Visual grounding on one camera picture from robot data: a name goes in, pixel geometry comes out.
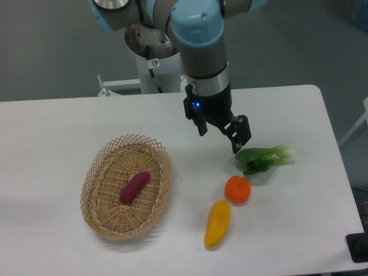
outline wicker basket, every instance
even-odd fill
[[[119,201],[121,190],[136,174],[151,177],[130,203]],[[102,237],[129,240],[147,233],[164,208],[171,184],[171,163],[165,148],[140,135],[122,136],[100,150],[81,195],[82,214]]]

